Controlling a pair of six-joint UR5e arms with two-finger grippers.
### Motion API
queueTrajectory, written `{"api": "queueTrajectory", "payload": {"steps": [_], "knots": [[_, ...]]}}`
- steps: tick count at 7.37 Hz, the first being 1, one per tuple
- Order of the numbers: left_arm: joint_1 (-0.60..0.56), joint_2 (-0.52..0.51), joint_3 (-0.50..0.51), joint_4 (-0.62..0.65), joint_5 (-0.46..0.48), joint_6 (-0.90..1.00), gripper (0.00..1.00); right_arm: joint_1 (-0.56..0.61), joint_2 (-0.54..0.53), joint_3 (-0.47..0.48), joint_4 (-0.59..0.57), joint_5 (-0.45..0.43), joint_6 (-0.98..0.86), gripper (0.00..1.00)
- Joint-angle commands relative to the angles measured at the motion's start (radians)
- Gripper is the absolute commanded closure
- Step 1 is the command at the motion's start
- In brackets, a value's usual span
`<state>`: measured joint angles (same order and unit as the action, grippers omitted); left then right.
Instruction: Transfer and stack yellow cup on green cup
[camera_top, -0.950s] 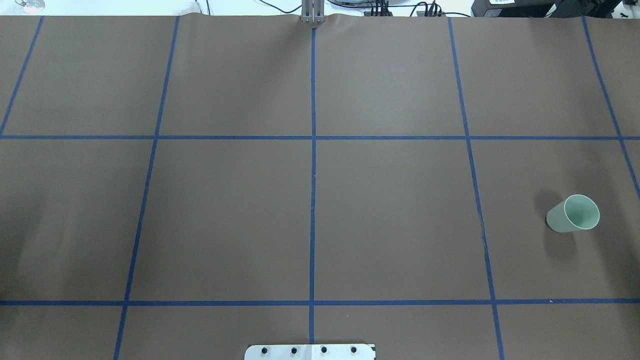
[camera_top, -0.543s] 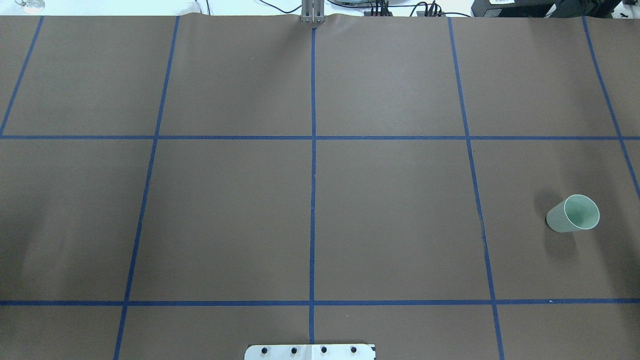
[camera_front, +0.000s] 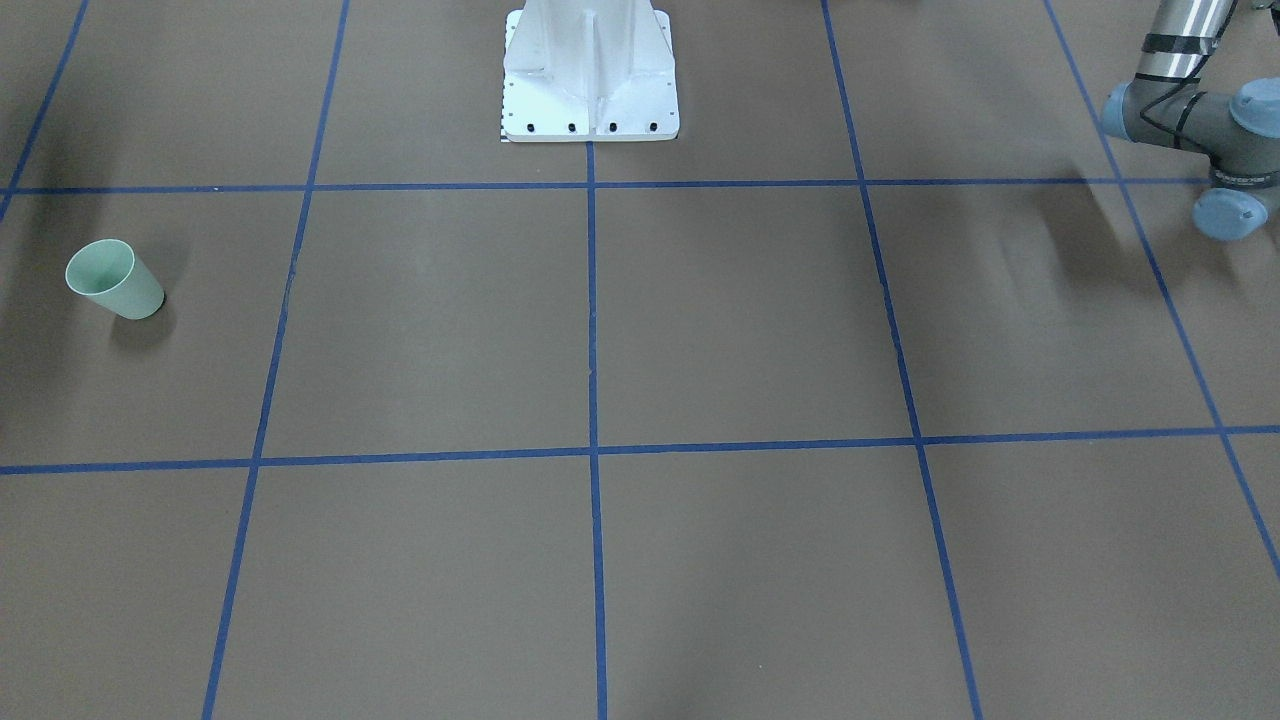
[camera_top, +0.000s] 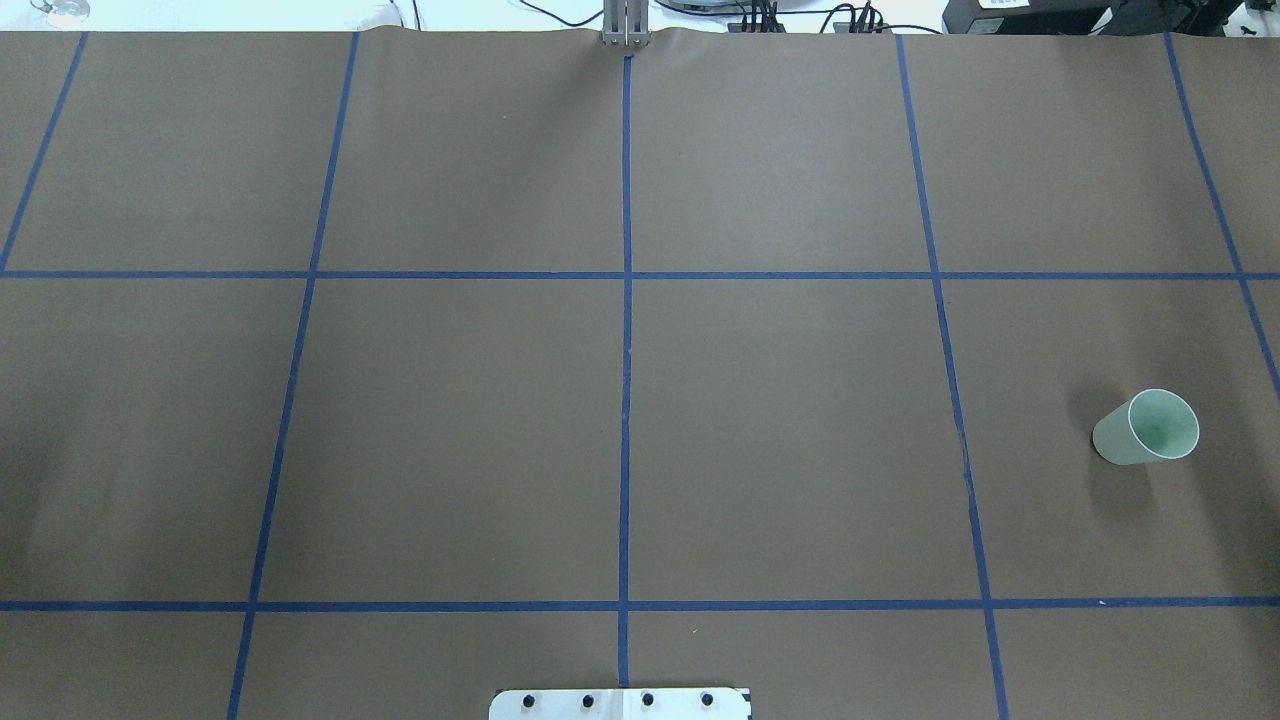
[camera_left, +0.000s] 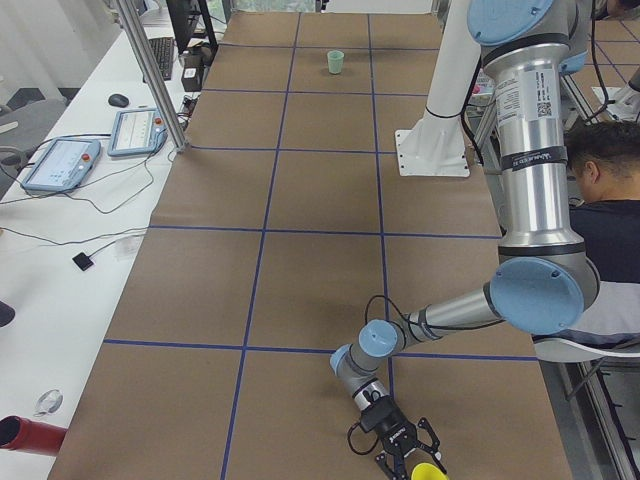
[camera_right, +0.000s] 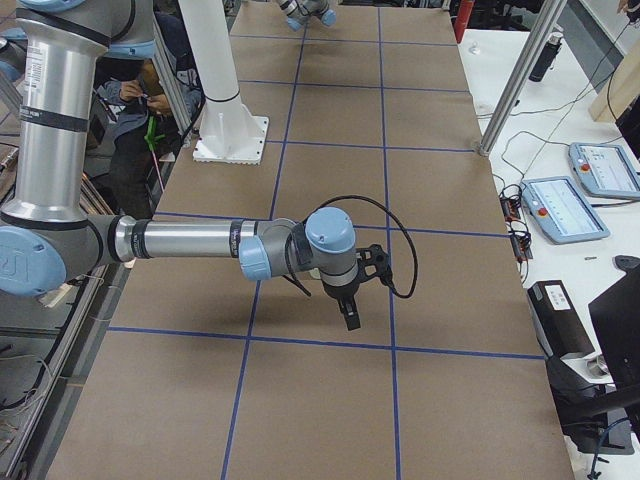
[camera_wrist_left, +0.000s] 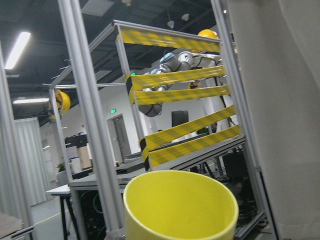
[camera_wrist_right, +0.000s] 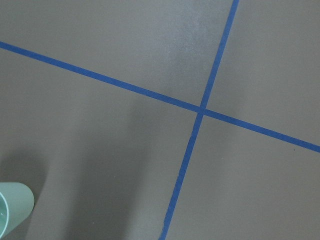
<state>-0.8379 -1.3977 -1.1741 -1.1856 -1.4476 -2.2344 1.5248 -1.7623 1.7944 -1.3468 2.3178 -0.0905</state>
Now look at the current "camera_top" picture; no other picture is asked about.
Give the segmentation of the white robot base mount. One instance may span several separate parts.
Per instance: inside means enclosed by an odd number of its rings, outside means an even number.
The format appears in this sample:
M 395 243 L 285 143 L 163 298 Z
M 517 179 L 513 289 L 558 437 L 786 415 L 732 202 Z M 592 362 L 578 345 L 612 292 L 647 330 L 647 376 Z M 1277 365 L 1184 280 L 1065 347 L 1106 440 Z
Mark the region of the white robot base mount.
M 751 719 L 750 692 L 730 687 L 512 689 L 489 719 Z

